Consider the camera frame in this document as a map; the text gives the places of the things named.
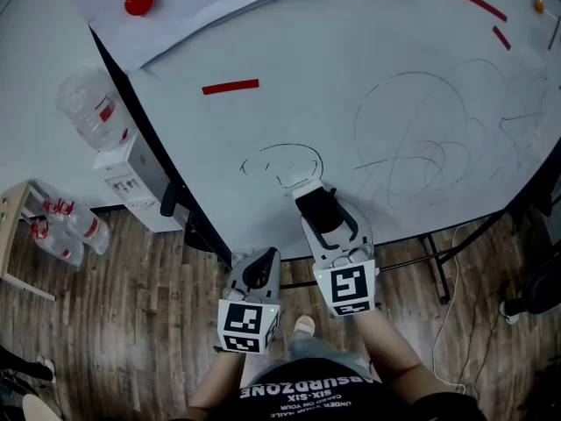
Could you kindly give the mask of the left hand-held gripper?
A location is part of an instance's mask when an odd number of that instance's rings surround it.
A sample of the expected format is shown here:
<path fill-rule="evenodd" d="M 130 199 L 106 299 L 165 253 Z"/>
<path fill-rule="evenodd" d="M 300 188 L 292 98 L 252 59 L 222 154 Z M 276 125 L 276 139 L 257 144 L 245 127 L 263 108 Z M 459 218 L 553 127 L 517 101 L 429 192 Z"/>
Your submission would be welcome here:
<path fill-rule="evenodd" d="M 280 325 L 281 256 L 262 248 L 244 271 L 231 271 L 229 287 L 219 300 L 217 331 L 228 352 L 264 354 Z M 262 292 L 262 295 L 242 292 Z"/>

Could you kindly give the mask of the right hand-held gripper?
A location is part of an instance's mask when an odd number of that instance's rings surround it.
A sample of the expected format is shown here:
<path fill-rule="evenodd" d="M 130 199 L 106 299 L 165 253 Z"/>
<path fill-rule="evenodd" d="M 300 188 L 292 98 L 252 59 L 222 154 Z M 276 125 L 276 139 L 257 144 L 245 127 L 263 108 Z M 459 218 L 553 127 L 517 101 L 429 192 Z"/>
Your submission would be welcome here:
<path fill-rule="evenodd" d="M 380 269 L 370 245 L 373 234 L 369 220 L 345 198 L 336 196 L 336 201 L 343 218 L 337 228 L 337 244 L 329 245 L 305 217 L 300 220 L 316 261 L 313 273 L 323 299 L 335 317 L 347 317 L 375 309 L 375 279 Z M 351 250 L 339 256 L 341 248 Z"/>

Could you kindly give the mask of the black whiteboard eraser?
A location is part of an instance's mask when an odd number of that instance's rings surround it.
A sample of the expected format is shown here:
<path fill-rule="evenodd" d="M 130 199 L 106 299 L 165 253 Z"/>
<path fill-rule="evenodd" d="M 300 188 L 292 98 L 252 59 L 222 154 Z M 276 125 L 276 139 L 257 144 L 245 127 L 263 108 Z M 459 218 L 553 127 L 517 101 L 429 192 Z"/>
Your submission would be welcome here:
<path fill-rule="evenodd" d="M 337 208 L 337 199 L 320 180 L 295 189 L 293 197 L 302 216 L 321 234 L 335 231 L 344 222 Z"/>

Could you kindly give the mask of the person's left forearm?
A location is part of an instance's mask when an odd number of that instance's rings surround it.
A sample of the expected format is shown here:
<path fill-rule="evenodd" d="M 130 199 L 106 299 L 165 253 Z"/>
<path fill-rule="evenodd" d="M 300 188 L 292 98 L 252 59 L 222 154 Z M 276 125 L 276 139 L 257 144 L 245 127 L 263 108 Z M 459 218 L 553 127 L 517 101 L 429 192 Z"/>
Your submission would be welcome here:
<path fill-rule="evenodd" d="M 228 396 L 236 393 L 240 388 L 245 359 L 244 353 L 219 353 L 179 419 L 203 421 Z"/>

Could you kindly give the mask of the person's right forearm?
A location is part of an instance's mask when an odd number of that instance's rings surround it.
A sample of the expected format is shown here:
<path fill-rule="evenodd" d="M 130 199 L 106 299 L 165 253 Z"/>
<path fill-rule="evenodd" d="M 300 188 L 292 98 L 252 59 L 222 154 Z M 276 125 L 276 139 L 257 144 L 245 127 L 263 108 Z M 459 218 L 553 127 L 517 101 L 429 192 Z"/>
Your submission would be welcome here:
<path fill-rule="evenodd" d="M 379 310 L 360 312 L 353 319 L 380 380 L 405 402 L 452 392 L 422 364 L 413 347 Z"/>

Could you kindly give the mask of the white whiteboard on black stand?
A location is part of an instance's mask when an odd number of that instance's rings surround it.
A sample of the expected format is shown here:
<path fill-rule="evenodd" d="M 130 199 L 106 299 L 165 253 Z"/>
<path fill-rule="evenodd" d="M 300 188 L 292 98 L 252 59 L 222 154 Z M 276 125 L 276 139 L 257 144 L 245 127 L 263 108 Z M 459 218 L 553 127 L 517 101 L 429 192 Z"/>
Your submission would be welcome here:
<path fill-rule="evenodd" d="M 508 21 L 468 0 L 273 0 L 130 72 L 96 44 L 231 253 L 293 260 L 310 256 L 293 198 L 308 182 L 350 201 L 380 245 L 504 211 L 561 144 L 561 0 L 544 14 L 485 1 Z"/>

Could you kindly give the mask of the person's beige shoe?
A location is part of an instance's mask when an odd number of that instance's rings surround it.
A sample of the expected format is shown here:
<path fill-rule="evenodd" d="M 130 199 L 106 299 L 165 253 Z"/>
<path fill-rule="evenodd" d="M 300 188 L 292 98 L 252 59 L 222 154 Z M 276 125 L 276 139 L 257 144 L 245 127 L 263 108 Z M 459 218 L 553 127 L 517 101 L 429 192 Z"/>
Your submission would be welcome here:
<path fill-rule="evenodd" d="M 302 333 L 309 336 L 314 336 L 316 331 L 316 323 L 311 316 L 302 315 L 295 321 L 293 333 Z"/>

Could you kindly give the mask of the person's grey jeans leg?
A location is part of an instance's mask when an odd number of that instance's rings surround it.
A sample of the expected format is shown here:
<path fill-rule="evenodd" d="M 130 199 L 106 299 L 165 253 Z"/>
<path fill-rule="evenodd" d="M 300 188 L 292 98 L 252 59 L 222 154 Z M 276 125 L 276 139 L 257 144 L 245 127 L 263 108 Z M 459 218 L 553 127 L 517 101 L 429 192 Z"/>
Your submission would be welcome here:
<path fill-rule="evenodd" d="M 291 361 L 302 359 L 331 360 L 353 370 L 362 377 L 373 377 L 365 359 L 354 353 L 339 352 L 328 342 L 306 332 L 296 332 L 293 334 L 288 344 L 288 356 Z"/>

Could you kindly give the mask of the person's black printed t-shirt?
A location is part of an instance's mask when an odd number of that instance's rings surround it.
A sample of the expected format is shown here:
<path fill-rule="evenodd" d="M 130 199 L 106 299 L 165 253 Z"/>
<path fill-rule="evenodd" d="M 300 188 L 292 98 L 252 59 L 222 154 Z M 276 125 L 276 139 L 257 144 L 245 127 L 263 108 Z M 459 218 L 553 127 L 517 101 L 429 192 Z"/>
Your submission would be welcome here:
<path fill-rule="evenodd" d="M 208 421 L 486 421 L 475 399 L 444 392 L 406 403 L 326 359 L 281 365 L 229 396 Z"/>

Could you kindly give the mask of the black office chair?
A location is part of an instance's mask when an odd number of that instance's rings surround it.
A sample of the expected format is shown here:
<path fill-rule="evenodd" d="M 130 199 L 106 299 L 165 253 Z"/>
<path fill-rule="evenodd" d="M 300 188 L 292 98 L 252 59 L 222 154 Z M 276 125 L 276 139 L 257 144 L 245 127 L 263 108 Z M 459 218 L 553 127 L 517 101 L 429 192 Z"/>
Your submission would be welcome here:
<path fill-rule="evenodd" d="M 179 207 L 188 211 L 184 243 L 196 250 L 214 253 L 228 269 L 231 269 L 231 250 L 204 214 L 190 190 L 186 186 L 177 187 L 170 182 L 163 195 L 160 215 L 170 218 Z"/>

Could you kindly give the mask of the white water dispenser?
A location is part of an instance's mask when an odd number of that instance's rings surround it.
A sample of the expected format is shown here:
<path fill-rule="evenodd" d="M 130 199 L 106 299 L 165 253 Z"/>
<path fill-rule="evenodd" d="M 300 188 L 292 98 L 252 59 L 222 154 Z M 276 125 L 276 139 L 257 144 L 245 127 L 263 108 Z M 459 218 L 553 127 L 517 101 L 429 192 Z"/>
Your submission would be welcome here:
<path fill-rule="evenodd" d="M 170 180 L 139 132 L 131 135 L 117 149 L 99 153 L 93 172 L 149 231 L 159 233 L 185 229 L 188 210 L 177 207 L 170 217 L 160 213 Z"/>

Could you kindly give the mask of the large clear water bottle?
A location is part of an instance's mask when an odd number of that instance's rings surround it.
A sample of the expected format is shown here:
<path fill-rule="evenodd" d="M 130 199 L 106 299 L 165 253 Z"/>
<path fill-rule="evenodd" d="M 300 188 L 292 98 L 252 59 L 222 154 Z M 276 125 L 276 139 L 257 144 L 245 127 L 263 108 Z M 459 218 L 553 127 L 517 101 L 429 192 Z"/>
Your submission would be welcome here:
<path fill-rule="evenodd" d="M 117 149 L 133 128 L 131 115 L 110 75 L 101 68 L 76 69 L 60 85 L 56 106 L 97 152 Z"/>

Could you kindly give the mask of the light wooden side table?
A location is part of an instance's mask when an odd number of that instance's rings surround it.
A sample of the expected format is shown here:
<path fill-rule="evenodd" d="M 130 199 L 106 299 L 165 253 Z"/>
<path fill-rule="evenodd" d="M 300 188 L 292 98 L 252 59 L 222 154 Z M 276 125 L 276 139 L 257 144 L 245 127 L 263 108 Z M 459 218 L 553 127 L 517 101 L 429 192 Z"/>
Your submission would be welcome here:
<path fill-rule="evenodd" d="M 0 280 L 43 297 L 48 301 L 55 302 L 56 296 L 33 287 L 8 272 L 18 222 L 22 217 L 25 202 L 31 191 L 32 182 L 27 180 L 7 189 L 0 196 Z"/>

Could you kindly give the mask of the long red magnetic strip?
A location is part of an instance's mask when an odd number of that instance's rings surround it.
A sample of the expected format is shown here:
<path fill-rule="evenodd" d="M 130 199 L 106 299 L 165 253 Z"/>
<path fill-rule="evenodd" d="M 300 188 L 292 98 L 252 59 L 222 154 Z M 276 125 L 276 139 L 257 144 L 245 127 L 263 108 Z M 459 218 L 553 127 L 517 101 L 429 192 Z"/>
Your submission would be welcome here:
<path fill-rule="evenodd" d="M 503 13 L 502 11 L 500 11 L 499 9 L 497 9 L 496 7 L 491 5 L 490 3 L 486 2 L 485 0 L 468 0 L 468 1 L 472 2 L 473 4 L 478 5 L 483 10 L 493 14 L 495 17 L 497 17 L 501 21 L 503 21 L 503 22 L 508 21 L 508 17 L 505 13 Z"/>

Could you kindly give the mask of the red round magnet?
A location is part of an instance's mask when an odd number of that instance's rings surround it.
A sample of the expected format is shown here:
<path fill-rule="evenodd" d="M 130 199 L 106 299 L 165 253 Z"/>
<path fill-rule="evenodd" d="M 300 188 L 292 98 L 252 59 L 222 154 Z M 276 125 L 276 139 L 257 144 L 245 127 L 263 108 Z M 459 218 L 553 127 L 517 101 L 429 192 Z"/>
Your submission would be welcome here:
<path fill-rule="evenodd" d="M 125 11 L 135 17 L 144 16 L 153 5 L 154 0 L 124 0 Z"/>

